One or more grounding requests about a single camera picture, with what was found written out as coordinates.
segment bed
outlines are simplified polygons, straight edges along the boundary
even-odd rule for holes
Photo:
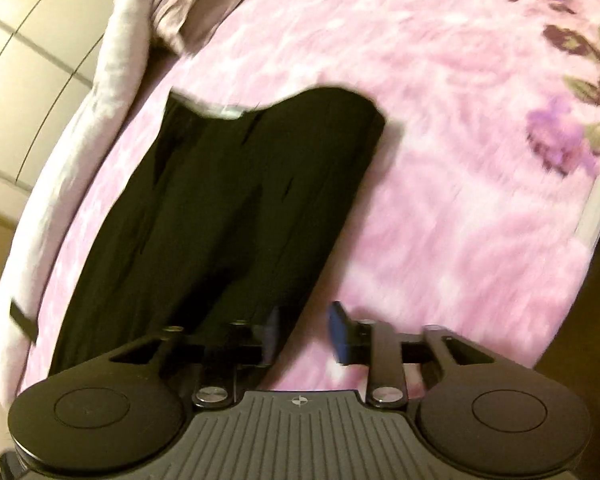
[[[401,332],[440,324],[535,364],[600,232],[600,0],[243,0],[201,43],[194,6],[188,47],[149,56],[153,1],[116,0],[94,89],[18,226],[0,281],[5,407],[46,377],[90,245],[172,88],[255,107],[338,84],[388,118],[267,387],[363,387],[328,345],[334,299]],[[35,344],[12,303],[37,318]]]

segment ribbed gray panel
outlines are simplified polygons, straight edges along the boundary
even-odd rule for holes
[[[196,416],[161,457],[116,480],[470,480],[441,462],[396,413],[354,392],[248,392]],[[29,473],[26,480],[42,477]],[[563,473],[556,480],[574,480]]]

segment black garment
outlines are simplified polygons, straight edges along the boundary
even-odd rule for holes
[[[284,342],[383,127],[370,101],[340,88],[235,120],[172,94],[91,248],[50,373],[171,324],[212,335],[232,320],[264,323],[274,306]]]

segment mattress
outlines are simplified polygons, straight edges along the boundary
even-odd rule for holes
[[[402,332],[444,325],[533,366],[600,233],[600,156],[561,171],[529,137],[540,113],[558,129],[600,132],[600,96],[586,85],[600,79],[599,34],[600,0],[244,0],[199,53],[145,75],[66,231],[18,389],[46,377],[91,243],[171,89],[256,107],[337,84],[372,97],[389,120],[266,387],[363,387],[363,371],[332,356],[332,300]]]

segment round black disc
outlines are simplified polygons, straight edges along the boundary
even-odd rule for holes
[[[62,376],[24,391],[9,412],[11,436],[33,469],[92,476],[131,468],[184,423],[180,399],[158,379],[120,374],[85,386]]]
[[[451,463],[482,475],[560,470],[589,438],[584,403],[531,370],[509,371],[471,365],[433,387],[418,410],[423,436]]]

